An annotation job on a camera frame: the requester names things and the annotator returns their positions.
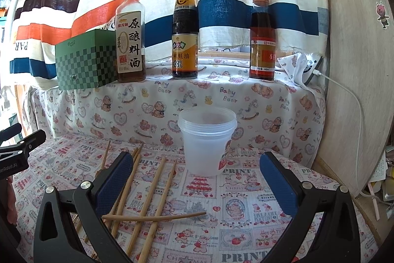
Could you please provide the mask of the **green checkered box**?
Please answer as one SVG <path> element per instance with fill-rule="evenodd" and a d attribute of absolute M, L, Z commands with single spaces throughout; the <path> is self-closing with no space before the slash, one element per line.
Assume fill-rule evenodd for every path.
<path fill-rule="evenodd" d="M 55 66 L 61 90 L 93 89 L 117 80 L 115 32 L 94 29 L 58 43 Z"/>

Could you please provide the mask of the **bear print cloth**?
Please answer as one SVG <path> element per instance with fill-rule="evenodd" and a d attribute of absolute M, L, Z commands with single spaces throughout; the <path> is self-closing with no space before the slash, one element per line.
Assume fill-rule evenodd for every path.
<path fill-rule="evenodd" d="M 144 81 L 97 89 L 31 88 L 23 103 L 25 124 L 48 137 L 68 133 L 129 143 L 181 146 L 181 111 L 221 107 L 236 114 L 232 146 L 273 150 L 303 166 L 316 157 L 325 123 L 325 97 L 306 86 L 310 67 L 302 54 L 279 59 L 273 81 L 250 78 L 248 63 L 207 59 L 196 79 L 174 79 L 167 61 L 148 67 Z"/>

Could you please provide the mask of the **clear cooking wine bottle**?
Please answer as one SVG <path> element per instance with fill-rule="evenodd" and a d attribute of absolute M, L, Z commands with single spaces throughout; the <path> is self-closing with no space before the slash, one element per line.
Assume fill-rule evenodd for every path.
<path fill-rule="evenodd" d="M 120 83 L 146 78 L 145 8 L 138 0 L 124 0 L 115 11 L 117 75 Z"/>

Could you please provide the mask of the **translucent plastic cup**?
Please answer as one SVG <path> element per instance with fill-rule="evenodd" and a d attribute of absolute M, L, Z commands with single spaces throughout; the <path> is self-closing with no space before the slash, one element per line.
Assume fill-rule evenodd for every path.
<path fill-rule="evenodd" d="M 221 107 L 192 107 L 180 112 L 186 169 L 193 175 L 217 176 L 224 171 L 232 135 L 238 126 L 236 114 Z"/>

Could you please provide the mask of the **round wooden board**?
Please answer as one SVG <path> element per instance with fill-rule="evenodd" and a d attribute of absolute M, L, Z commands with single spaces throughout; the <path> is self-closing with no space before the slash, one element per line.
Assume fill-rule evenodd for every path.
<path fill-rule="evenodd" d="M 352 195 L 372 176 L 393 124 L 393 21 L 389 0 L 328 0 L 329 82 L 316 162 Z"/>

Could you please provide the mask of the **dark oyster sauce bottle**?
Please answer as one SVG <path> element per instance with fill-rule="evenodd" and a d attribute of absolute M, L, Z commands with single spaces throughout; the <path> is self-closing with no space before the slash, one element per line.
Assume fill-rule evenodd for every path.
<path fill-rule="evenodd" d="M 198 75 L 199 22 L 195 0 L 176 0 L 172 20 L 172 76 Z"/>

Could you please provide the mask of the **red capped sauce bottle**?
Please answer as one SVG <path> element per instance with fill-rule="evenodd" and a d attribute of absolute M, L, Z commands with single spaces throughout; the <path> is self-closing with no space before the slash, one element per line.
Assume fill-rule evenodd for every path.
<path fill-rule="evenodd" d="M 276 34 L 268 8 L 269 0 L 252 0 L 249 76 L 272 81 L 275 78 Z"/>

